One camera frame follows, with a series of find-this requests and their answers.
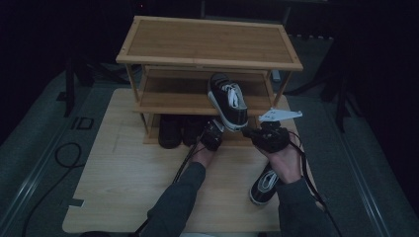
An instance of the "vr controller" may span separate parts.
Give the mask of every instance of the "vr controller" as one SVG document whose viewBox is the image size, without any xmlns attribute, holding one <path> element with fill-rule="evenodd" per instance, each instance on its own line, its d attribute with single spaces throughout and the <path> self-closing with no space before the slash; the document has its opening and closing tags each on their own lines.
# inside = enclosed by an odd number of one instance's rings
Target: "vr controller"
<svg viewBox="0 0 419 237">
<path fill-rule="evenodd" d="M 261 128 L 242 129 L 243 136 L 251 138 L 253 145 L 268 153 L 274 153 L 290 144 L 290 135 L 279 121 L 263 121 Z"/>
<path fill-rule="evenodd" d="M 210 151 L 216 151 L 221 145 L 224 126 L 217 120 L 210 120 L 204 128 L 200 142 Z"/>
</svg>

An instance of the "wooden platform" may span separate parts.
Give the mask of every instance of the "wooden platform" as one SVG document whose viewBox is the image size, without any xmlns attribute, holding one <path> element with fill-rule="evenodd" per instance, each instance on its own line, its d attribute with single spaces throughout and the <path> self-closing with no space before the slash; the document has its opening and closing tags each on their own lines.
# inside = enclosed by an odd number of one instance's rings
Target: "wooden platform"
<svg viewBox="0 0 419 237">
<path fill-rule="evenodd" d="M 288 110 L 285 97 L 280 107 Z M 143 144 L 144 127 L 131 89 L 115 91 L 62 228 L 69 233 L 92 230 L 133 232 L 146 212 L 171 184 L 189 149 Z M 283 126 L 296 131 L 292 119 Z M 253 205 L 250 187 L 267 159 L 254 147 L 222 144 L 207 171 L 185 232 L 278 231 L 278 198 Z"/>
</svg>

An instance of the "sneaker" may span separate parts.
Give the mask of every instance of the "sneaker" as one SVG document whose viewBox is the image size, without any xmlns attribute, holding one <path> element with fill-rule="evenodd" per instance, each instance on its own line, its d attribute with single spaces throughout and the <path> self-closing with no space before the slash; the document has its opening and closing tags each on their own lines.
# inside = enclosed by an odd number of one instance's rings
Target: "sneaker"
<svg viewBox="0 0 419 237">
<path fill-rule="evenodd" d="M 247 107 L 237 83 L 233 83 L 225 74 L 215 73 L 209 79 L 208 94 L 229 130 L 240 131 L 247 125 Z"/>
<path fill-rule="evenodd" d="M 275 184 L 280 181 L 278 175 L 272 170 L 271 164 L 268 163 L 249 191 L 250 200 L 256 205 L 267 204 L 277 191 Z"/>
<path fill-rule="evenodd" d="M 183 143 L 187 146 L 192 146 L 197 143 L 197 138 L 201 136 L 209 120 L 210 117 L 206 116 L 186 116 Z"/>
<path fill-rule="evenodd" d="M 166 149 L 178 147 L 182 142 L 180 116 L 161 115 L 158 143 Z"/>
</svg>

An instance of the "wooden shoe rack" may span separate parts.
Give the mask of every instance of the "wooden shoe rack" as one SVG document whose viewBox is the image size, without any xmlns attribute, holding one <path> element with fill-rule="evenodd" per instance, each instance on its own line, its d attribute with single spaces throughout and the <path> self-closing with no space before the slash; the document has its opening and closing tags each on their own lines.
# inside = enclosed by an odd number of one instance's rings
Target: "wooden shoe rack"
<svg viewBox="0 0 419 237">
<path fill-rule="evenodd" d="M 281 25 L 136 16 L 117 57 L 124 63 L 138 111 L 147 128 L 144 143 L 158 143 L 159 115 L 211 115 L 208 80 L 222 72 L 242 90 L 249 125 L 280 103 L 293 71 L 302 65 Z M 139 86 L 131 66 L 140 64 Z M 276 95 L 274 69 L 287 71 Z M 251 145 L 241 132 L 226 132 L 223 145 Z"/>
</svg>

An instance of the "person's right hand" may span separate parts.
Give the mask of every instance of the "person's right hand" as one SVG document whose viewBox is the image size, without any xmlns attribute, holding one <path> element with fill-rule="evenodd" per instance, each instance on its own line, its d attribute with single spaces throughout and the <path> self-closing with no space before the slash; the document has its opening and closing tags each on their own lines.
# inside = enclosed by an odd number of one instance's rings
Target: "person's right hand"
<svg viewBox="0 0 419 237">
<path fill-rule="evenodd" d="M 289 133 L 289 135 L 290 141 L 295 144 L 295 135 L 292 133 Z M 285 184 L 301 179 L 300 155 L 293 146 L 288 145 L 283 150 L 275 153 L 268 153 L 258 147 L 256 148 L 268 158 L 272 169 Z"/>
</svg>

